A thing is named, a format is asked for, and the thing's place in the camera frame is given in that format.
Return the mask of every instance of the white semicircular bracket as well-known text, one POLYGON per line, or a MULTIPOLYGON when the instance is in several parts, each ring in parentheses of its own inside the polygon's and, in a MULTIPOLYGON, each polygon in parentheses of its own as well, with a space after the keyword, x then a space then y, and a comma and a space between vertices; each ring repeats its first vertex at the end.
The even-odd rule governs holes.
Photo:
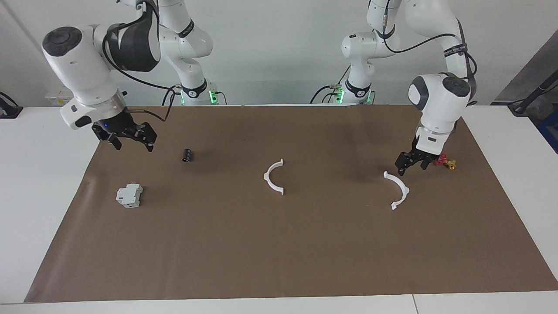
POLYGON ((405 186, 405 184, 403 183, 403 181, 401 181, 400 178, 397 178, 394 175, 390 175, 389 173, 387 173, 387 171, 384 172, 384 178, 397 183, 397 185, 401 188, 401 192, 403 192, 403 198, 401 198, 400 201, 393 202, 391 204, 391 209, 396 210, 397 206, 401 205, 401 203, 405 201, 405 199, 407 198, 407 194, 409 194, 410 190, 405 186))
POLYGON ((276 185, 275 185, 273 182, 271 182, 271 180, 270 180, 270 173, 271 173, 271 171, 273 171, 275 168, 281 167, 281 166, 283 166, 283 159, 282 159, 282 158, 281 158, 281 161, 279 161, 278 163, 272 164, 272 165, 270 166, 270 168, 267 169, 267 172, 263 174, 263 179, 264 179, 265 181, 267 181, 267 184, 269 184, 269 186, 270 186, 272 189, 274 189, 274 190, 280 192, 280 193, 281 193, 281 196, 283 196, 283 195, 285 195, 285 189, 276 186, 276 185))

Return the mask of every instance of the black cylindrical object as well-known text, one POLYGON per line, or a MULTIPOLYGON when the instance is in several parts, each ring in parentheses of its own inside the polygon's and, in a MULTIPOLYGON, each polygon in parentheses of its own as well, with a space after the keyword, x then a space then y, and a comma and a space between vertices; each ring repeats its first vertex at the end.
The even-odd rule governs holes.
POLYGON ((549 78, 547 78, 534 92, 532 92, 523 102, 517 106, 513 106, 510 109, 515 115, 522 115, 525 113, 525 109, 535 101, 540 95, 547 91, 555 81, 558 80, 558 70, 556 70, 549 78))
POLYGON ((189 148, 185 149, 182 154, 182 161, 184 161, 185 163, 191 163, 193 158, 194 158, 194 153, 192 153, 192 151, 189 148))

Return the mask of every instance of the red object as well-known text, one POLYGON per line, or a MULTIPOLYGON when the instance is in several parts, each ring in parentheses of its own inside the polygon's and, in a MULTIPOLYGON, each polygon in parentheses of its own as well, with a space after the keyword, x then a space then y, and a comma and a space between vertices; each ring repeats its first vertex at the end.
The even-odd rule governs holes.
POLYGON ((448 156, 446 154, 442 153, 442 154, 440 154, 440 157, 438 158, 438 160, 435 161, 434 163, 437 166, 443 166, 446 163, 447 160, 448 160, 448 156))

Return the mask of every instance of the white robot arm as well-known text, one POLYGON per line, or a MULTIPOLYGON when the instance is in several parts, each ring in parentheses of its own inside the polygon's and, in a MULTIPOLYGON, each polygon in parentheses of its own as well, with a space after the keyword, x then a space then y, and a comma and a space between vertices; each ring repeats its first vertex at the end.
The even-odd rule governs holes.
POLYGON ((199 63, 191 59, 209 55, 213 42, 194 25, 184 0, 119 2, 136 9, 135 21, 57 28, 45 36, 43 52, 56 75, 74 94, 61 109, 66 124, 72 129, 92 125, 99 140, 108 141, 116 149, 122 146, 118 138, 127 137, 152 151, 157 134, 147 122, 134 123, 109 76, 110 70, 149 72, 162 54, 180 77, 185 104, 217 103, 212 84, 204 78, 199 63))
POLYGON ((148 72, 157 65, 157 4, 153 0, 124 2, 136 8, 137 20, 110 26, 60 27, 45 36, 42 49, 56 75, 74 94, 60 110, 66 124, 74 130, 91 125, 99 140, 118 150, 122 147, 118 138, 126 137, 152 151, 157 134, 149 123, 134 122, 109 76, 109 67, 112 63, 123 70, 148 72))
POLYGON ((216 104, 215 86, 193 58, 213 51, 211 37, 190 18, 184 0, 159 0, 161 53, 177 72, 185 105, 216 104))
POLYGON ((446 73, 417 77, 408 90, 422 118, 412 150, 401 153, 396 161, 399 174, 404 175, 407 168, 420 161, 426 169, 438 159, 455 122, 473 97, 476 83, 463 29, 447 0, 372 0, 367 14, 372 33, 350 35, 343 41, 343 54, 351 62, 349 78, 343 84, 343 102, 364 103, 367 99, 374 74, 370 59, 387 58, 418 46, 398 51, 400 39, 394 20, 401 3, 410 28, 442 46, 447 66, 446 73))

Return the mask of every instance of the white table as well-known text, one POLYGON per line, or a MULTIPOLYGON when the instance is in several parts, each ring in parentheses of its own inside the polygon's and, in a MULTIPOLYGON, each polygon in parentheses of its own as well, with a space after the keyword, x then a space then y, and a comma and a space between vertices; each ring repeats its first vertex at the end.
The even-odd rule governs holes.
MULTIPOLYGON (((527 118, 505 107, 464 115, 554 276, 558 278, 558 156, 527 118)), ((0 120, 0 314, 3 313, 548 313, 558 291, 331 298, 21 303, 97 147, 55 108, 0 120)))

